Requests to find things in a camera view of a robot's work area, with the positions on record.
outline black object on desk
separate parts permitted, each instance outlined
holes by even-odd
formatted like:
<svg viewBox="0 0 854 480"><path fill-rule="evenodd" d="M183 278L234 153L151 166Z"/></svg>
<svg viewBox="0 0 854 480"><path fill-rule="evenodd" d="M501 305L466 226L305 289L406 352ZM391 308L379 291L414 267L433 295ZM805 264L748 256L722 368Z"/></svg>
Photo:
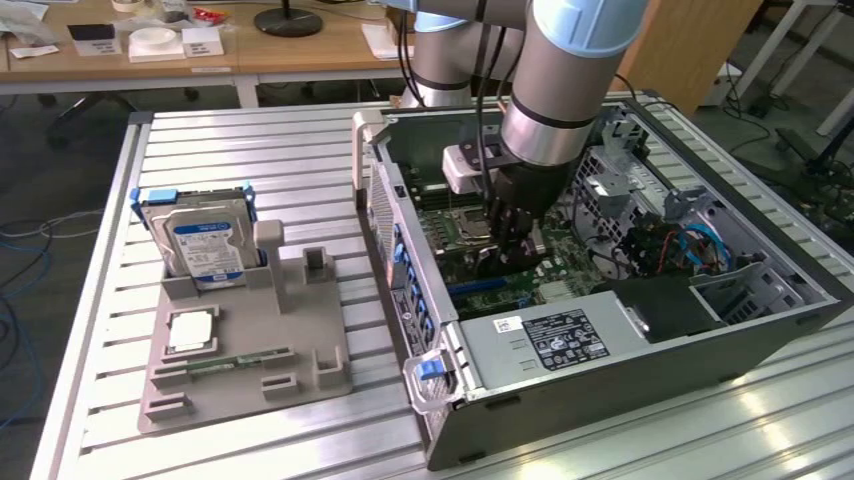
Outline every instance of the black object on desk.
<svg viewBox="0 0 854 480"><path fill-rule="evenodd" d="M323 19L306 10L291 8L291 1L282 0L282 8L255 15L255 27L277 37L307 37L323 29Z"/></svg>

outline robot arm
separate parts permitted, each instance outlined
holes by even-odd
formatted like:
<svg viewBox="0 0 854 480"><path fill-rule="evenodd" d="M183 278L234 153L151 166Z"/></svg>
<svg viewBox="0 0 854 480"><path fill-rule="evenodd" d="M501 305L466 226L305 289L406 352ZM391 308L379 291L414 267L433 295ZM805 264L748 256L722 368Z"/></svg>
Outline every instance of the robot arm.
<svg viewBox="0 0 854 480"><path fill-rule="evenodd" d="M494 75L519 48L513 99L501 130L513 165L495 175L487 216L499 244L519 244L557 202L624 54L641 30L648 0L385 0L418 11L414 79L426 105L471 101L469 81L482 29L491 58L498 27L511 29ZM415 106L413 92L405 104Z"/></svg>

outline floor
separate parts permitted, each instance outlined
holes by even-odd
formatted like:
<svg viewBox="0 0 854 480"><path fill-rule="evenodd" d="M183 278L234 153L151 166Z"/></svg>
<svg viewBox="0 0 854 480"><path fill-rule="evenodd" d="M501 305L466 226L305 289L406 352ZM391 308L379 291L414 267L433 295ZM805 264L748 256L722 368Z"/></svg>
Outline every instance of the floor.
<svg viewBox="0 0 854 480"><path fill-rule="evenodd" d="M764 29L746 36L733 54L733 61L745 67L758 51L770 30ZM785 56L797 48L786 42L762 72L769 80ZM402 82L381 81L385 97L399 93ZM769 127L790 127L808 136L808 141L821 149L826 139L813 131L830 113L836 103L854 85L854 73L817 57L790 90L789 111L774 110L762 123ZM190 102L181 89L131 92L130 100L143 110L209 110L237 108L234 89L209 87L199 90L201 99ZM757 87L748 99L761 92ZM302 85L262 87L265 105L334 103L371 100L370 89L362 82L329 82L317 84L314 96L306 95ZM0 98L0 224L12 220L44 220L71 212L94 210L103 206L122 146L126 118L112 104L99 105L63 130L72 139L62 151L46 144L44 129L54 116L72 104L79 95L59 95L59 105L44 108L35 96L16 99ZM3 105L15 102L3 111ZM720 109L701 109L694 116L698 125L726 148L761 134L761 130L726 116ZM756 161L780 163L774 139L745 147L740 154ZM854 140L849 140L840 160L854 160ZM96 217L75 220L58 228L56 233L74 233L98 225ZM34 228L35 224L22 228ZM15 242L19 247L42 248L47 239L36 237ZM20 297L14 307L22 323L30 331L35 352L44 371L44 392L27 411L22 421L0 430L0 479L27 478L38 448L42 422L47 414L52 384L59 373L62 356L74 320L78 296L83 286L95 238L55 240L51 245L54 267L44 279ZM0 249L0 273L6 278L34 258L32 252ZM0 362L10 353L11 340L0 342ZM12 412L26 404L32 395L36 375L28 357L22 350L10 367L0 372L0 424Z"/></svg>

